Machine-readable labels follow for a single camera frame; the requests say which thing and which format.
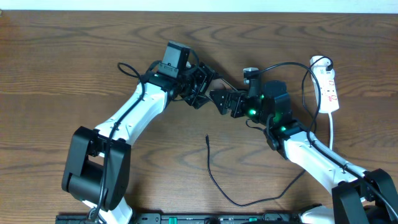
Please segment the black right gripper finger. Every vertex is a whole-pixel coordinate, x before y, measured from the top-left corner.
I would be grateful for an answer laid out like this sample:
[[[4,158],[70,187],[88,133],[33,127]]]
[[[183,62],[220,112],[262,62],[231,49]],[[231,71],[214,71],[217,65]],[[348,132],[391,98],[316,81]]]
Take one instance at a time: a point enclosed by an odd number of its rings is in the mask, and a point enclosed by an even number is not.
[[[213,95],[213,101],[220,112],[221,115],[225,115],[231,106],[231,95],[229,93],[225,94],[215,94]]]
[[[228,95],[230,93],[235,93],[235,92],[236,92],[235,90],[222,90],[222,89],[211,90],[210,91],[210,96],[211,97],[224,97],[224,96],[226,96],[226,95]]]

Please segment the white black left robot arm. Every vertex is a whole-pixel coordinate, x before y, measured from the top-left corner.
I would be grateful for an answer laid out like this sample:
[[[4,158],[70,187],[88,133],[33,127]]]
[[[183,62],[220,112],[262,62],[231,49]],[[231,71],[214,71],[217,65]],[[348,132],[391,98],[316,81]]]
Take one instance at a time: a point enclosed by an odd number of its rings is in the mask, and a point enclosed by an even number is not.
[[[198,109],[219,74],[204,63],[173,66],[153,62],[130,99],[94,129],[79,127],[72,136],[62,189],[89,206],[87,223],[129,223],[133,216],[124,194],[129,183],[131,147],[146,126],[172,101]]]

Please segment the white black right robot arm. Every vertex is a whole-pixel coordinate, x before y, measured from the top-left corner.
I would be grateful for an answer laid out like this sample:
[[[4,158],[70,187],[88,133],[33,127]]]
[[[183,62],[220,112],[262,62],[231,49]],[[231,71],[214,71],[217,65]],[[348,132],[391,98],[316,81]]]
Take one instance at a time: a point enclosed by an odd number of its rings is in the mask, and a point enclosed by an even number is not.
[[[298,213],[301,223],[397,223],[397,191],[382,169],[356,166],[321,143],[292,117],[285,83],[267,82],[263,88],[212,90],[210,98],[221,114],[247,116],[262,130],[271,149],[297,164],[332,196],[333,206],[317,205]]]

